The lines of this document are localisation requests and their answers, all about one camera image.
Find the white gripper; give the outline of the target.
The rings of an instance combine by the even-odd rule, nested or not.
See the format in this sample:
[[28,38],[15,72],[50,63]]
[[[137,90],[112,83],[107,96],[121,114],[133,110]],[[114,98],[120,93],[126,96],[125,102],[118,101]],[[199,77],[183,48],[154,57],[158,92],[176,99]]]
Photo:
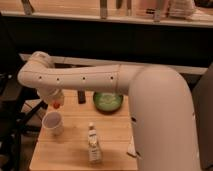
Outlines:
[[39,88],[37,90],[37,94],[47,104],[53,104],[54,102],[58,102],[60,105],[64,105],[64,94],[61,89]]

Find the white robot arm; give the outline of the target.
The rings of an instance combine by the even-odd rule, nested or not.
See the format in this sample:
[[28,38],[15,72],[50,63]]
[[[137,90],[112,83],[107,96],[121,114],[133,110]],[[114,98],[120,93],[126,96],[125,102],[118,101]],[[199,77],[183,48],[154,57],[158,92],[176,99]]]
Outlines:
[[18,73],[47,103],[63,89],[128,97],[139,171],[201,171],[196,115],[185,79],[164,65],[56,68],[41,51]]

